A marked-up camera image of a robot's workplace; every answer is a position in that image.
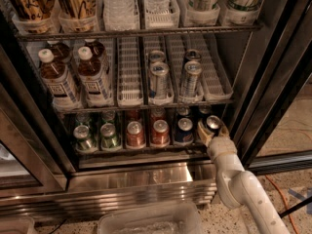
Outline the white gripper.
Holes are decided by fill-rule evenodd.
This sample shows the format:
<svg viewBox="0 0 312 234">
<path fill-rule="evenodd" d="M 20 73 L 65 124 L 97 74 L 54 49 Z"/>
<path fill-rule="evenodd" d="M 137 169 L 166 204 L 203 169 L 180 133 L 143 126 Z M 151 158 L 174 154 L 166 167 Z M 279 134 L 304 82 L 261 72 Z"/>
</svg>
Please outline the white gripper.
<svg viewBox="0 0 312 234">
<path fill-rule="evenodd" d="M 209 130 L 203 121 L 200 120 L 197 126 L 197 133 L 203 144 L 208 146 L 208 154 L 213 162 L 220 156 L 237 154 L 235 143 L 229 138 L 230 134 L 224 123 L 221 124 L 219 129 L 219 136 L 214 137 L 215 133 Z"/>
</svg>

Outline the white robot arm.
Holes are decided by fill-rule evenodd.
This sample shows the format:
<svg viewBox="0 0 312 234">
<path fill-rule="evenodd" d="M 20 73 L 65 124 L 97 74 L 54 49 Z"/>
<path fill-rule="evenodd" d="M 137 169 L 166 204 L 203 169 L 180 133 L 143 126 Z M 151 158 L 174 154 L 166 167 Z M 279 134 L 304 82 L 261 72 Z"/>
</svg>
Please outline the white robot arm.
<svg viewBox="0 0 312 234">
<path fill-rule="evenodd" d="M 290 234 L 257 177 L 244 169 L 230 137 L 216 136 L 202 120 L 197 133 L 215 165 L 221 202 L 229 209 L 246 206 L 260 234 Z"/>
</svg>

